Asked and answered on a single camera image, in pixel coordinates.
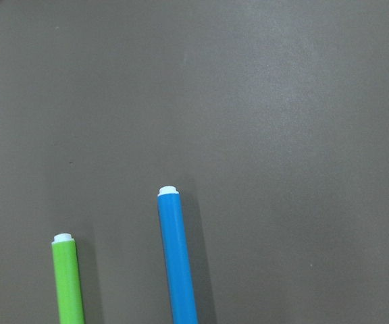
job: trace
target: white marker tip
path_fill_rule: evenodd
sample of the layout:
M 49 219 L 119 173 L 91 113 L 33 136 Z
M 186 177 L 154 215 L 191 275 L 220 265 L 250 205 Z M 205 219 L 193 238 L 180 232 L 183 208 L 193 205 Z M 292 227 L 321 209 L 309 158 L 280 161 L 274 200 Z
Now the white marker tip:
M 69 233 L 61 233 L 61 234 L 58 234 L 58 235 L 55 235 L 53 237 L 53 243 L 60 243 L 60 242 L 67 242 L 67 241 L 72 241 L 73 240 L 73 237 L 71 234 Z
M 163 194 L 179 194 L 179 192 L 176 191 L 174 186 L 164 186 L 160 188 L 158 195 L 161 196 Z

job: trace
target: pen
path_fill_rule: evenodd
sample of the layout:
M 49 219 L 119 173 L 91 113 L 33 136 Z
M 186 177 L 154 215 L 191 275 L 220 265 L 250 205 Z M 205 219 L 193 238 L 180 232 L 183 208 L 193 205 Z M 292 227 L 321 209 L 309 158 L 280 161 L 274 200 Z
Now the pen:
M 84 324 L 76 243 L 70 234 L 52 242 L 60 324 Z
M 197 324 L 180 194 L 175 187 L 165 186 L 157 200 L 174 324 Z

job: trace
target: plastic tube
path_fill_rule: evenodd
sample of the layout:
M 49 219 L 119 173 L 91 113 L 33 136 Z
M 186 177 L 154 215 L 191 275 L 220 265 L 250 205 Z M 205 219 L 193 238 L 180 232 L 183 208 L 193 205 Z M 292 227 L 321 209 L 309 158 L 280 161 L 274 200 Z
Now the plastic tube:
M 162 187 L 157 200 L 174 324 L 197 324 L 180 194 L 173 186 Z
M 60 324 L 84 324 L 76 243 L 70 234 L 52 242 Z

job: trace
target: green tube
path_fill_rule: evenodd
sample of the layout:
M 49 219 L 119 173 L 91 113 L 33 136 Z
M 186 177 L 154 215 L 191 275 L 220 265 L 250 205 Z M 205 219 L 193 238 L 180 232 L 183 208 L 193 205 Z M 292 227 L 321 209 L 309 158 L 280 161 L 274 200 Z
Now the green tube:
M 84 324 L 76 243 L 70 234 L 52 242 L 60 324 Z

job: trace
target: blue tube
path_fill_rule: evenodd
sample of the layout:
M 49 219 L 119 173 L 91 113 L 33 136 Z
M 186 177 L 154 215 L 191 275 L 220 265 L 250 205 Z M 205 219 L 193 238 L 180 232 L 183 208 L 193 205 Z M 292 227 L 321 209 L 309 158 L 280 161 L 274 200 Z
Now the blue tube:
M 158 205 L 174 324 L 197 324 L 180 194 L 175 187 L 160 189 Z

